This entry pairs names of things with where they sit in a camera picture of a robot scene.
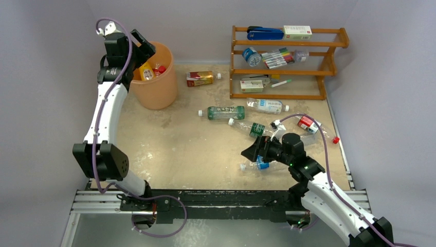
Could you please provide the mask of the clear bottle blue label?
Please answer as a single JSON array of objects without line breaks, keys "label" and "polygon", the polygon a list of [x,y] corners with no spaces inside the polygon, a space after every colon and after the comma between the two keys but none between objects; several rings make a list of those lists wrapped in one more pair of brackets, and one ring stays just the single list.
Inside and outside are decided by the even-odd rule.
[{"label": "clear bottle blue label", "polygon": [[260,155],[257,156],[257,159],[254,162],[246,161],[244,163],[240,163],[241,171],[280,171],[287,169],[288,167],[286,165],[277,161],[264,161],[264,158]]}]

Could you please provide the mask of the red label water bottle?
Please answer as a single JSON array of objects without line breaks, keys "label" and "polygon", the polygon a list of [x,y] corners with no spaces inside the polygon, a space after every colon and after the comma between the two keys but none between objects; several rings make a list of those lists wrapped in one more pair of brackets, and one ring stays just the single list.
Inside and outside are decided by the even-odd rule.
[{"label": "red label water bottle", "polygon": [[159,63],[156,63],[156,64],[154,65],[153,73],[154,73],[154,76],[155,76],[155,77],[160,76],[160,74],[159,74],[158,71],[157,71],[157,69],[158,69],[159,66],[161,66],[161,64],[159,64]]}]

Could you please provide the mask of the yellow honey pomelo bottle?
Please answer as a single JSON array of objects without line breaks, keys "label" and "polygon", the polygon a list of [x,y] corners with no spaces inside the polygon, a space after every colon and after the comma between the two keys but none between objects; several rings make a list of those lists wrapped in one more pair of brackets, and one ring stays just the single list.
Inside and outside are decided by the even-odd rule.
[{"label": "yellow honey pomelo bottle", "polygon": [[145,62],[138,68],[138,70],[142,81],[152,80],[155,78],[153,68],[149,62]]}]

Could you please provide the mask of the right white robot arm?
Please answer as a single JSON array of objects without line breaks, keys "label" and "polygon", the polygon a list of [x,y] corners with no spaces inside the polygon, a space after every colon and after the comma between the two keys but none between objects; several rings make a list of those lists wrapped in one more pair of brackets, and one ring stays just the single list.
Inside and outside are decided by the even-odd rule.
[{"label": "right white robot arm", "polygon": [[390,246],[394,243],[391,223],[384,217],[376,218],[342,191],[327,171],[306,154],[298,134],[286,133],[281,139],[259,136],[241,155],[252,162],[260,156],[266,162],[286,165],[297,181],[289,190],[290,206],[314,213],[347,246]]}]

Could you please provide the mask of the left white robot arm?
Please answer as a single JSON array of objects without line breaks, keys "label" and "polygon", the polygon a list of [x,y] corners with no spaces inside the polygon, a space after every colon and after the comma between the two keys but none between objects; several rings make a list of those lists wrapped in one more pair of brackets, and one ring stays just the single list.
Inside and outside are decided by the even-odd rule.
[{"label": "left white robot arm", "polygon": [[136,29],[130,35],[115,30],[104,32],[106,54],[97,74],[98,99],[92,123],[82,143],[74,144],[72,154],[84,175],[117,186],[134,196],[140,210],[153,205],[149,183],[129,171],[128,156],[116,147],[116,131],[123,102],[130,89],[133,72],[155,53]]}]

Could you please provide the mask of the red white Nongfu bottle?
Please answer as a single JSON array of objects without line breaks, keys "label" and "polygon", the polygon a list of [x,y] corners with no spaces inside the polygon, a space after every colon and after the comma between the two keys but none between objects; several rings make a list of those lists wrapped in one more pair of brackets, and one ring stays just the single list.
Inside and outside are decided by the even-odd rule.
[{"label": "red white Nongfu bottle", "polygon": [[167,70],[166,67],[163,65],[159,66],[157,69],[157,71],[160,75],[163,74],[166,70]]}]

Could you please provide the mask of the green tea bottle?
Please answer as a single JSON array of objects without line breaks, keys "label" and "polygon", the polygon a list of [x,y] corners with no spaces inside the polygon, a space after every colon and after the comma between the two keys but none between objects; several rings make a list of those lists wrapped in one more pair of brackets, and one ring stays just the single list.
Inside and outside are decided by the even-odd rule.
[{"label": "green tea bottle", "polygon": [[198,110],[199,117],[207,117],[209,120],[219,119],[237,119],[245,118],[245,108],[243,106],[235,107],[208,107],[205,110]]}]

